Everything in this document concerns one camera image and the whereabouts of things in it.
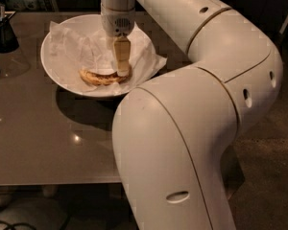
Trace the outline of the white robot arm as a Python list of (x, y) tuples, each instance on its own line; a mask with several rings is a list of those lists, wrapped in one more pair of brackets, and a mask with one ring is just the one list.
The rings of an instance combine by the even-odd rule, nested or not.
[(190, 60), (134, 88), (113, 118), (114, 156), (137, 226), (236, 230), (221, 158), (275, 102), (277, 47), (220, 0), (101, 0), (107, 32), (127, 32), (136, 4)]

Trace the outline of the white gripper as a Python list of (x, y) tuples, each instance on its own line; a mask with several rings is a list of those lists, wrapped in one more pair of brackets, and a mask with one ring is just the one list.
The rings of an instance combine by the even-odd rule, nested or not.
[(125, 35), (129, 35), (134, 28), (135, 9), (129, 11), (114, 11), (101, 6), (101, 20), (106, 34), (115, 37), (113, 53), (117, 74), (126, 77), (130, 72), (131, 42)]

